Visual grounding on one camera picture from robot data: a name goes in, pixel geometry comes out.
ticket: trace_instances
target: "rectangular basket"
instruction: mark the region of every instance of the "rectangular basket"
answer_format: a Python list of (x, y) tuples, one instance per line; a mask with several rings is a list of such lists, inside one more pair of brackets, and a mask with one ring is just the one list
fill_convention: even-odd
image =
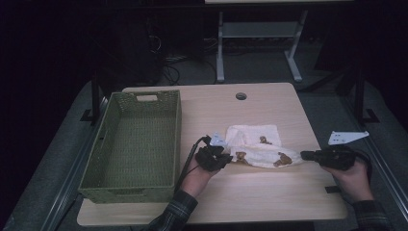
[(94, 203), (170, 201), (180, 133), (179, 90), (113, 93), (78, 191)]

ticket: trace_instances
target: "cloth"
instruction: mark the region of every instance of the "cloth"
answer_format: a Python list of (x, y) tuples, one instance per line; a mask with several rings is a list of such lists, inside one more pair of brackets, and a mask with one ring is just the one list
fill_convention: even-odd
[(299, 153), (282, 147), (274, 124), (230, 126), (225, 141), (233, 162), (267, 168), (288, 167), (303, 162)]
[(375, 200), (363, 200), (353, 204), (359, 228), (355, 230), (394, 230), (382, 205)]
[(198, 202), (194, 197), (184, 191), (178, 191), (168, 203), (163, 213), (153, 219), (142, 230), (182, 230), (197, 204)]

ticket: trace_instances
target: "hand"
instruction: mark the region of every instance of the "hand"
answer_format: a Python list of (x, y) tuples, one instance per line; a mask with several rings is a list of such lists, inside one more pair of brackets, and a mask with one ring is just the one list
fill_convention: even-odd
[(342, 171), (330, 167), (321, 167), (332, 173), (354, 202), (360, 200), (374, 200), (372, 196), (369, 179), (367, 177), (367, 167), (359, 161), (355, 161), (354, 166), (349, 170)]
[(193, 197), (200, 195), (204, 191), (211, 177), (219, 172), (219, 170), (212, 172), (205, 170), (195, 160), (195, 156), (191, 159), (188, 172), (189, 171), (191, 172), (184, 178), (180, 189)]

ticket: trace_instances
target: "white cloth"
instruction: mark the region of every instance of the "white cloth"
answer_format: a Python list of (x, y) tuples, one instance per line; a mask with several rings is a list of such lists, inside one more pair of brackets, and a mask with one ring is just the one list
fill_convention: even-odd
[(302, 163), (300, 155), (282, 147), (276, 125), (234, 125), (228, 128), (225, 141), (233, 162), (254, 167), (287, 167)]

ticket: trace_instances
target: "sleeve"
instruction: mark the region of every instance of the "sleeve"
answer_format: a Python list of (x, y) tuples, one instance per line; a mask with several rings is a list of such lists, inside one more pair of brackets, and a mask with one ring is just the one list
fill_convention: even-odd
[(163, 213), (142, 230), (182, 230), (197, 204), (194, 197), (184, 191), (179, 191), (173, 196)]
[(356, 230), (394, 230), (380, 202), (363, 200), (353, 204), (359, 228)]

